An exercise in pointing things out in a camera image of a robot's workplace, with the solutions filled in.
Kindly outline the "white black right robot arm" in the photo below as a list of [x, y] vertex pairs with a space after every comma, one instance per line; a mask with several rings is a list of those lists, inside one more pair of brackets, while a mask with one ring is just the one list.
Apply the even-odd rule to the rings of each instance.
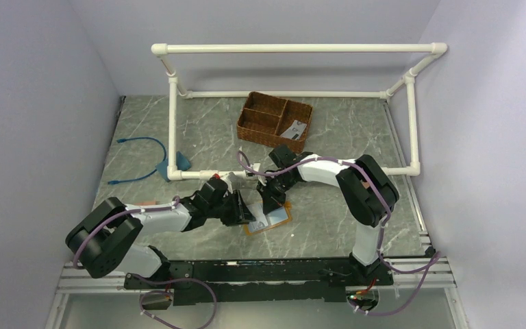
[[351, 255], [356, 260], [350, 275], [358, 284], [369, 283], [377, 273], [383, 229], [399, 200], [399, 192], [375, 159], [364, 154], [340, 160], [305, 151], [294, 153], [280, 145], [269, 154], [277, 167], [260, 176], [257, 191], [265, 214], [286, 203], [286, 193], [296, 184], [317, 182], [338, 187], [349, 213], [357, 221]]

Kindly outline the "silver VIP credit card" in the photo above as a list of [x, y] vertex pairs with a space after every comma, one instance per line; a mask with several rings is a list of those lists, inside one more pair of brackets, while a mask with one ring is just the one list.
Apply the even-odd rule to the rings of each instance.
[[270, 226], [269, 220], [263, 212], [263, 203], [253, 203], [247, 206], [254, 217], [254, 221], [246, 225], [247, 234], [255, 234], [267, 229]]

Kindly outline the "white patterned credit card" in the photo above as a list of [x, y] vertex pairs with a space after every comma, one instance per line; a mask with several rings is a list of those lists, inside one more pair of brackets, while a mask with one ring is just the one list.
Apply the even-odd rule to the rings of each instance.
[[298, 141], [305, 132], [305, 129], [307, 128], [307, 123], [304, 123], [302, 121], [294, 120], [290, 127], [288, 127], [285, 131], [281, 133], [282, 138], [287, 138], [293, 141]]

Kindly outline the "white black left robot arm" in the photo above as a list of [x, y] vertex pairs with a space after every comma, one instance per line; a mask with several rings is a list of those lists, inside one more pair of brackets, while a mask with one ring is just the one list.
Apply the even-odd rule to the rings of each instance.
[[175, 196], [168, 204], [136, 206], [109, 197], [68, 233], [65, 243], [73, 253], [73, 267], [86, 270], [92, 278], [130, 271], [159, 288], [170, 276], [168, 260], [156, 247], [136, 245], [136, 239], [159, 232], [189, 232], [208, 219], [231, 227], [251, 223], [255, 216], [240, 191], [214, 176], [192, 195]]

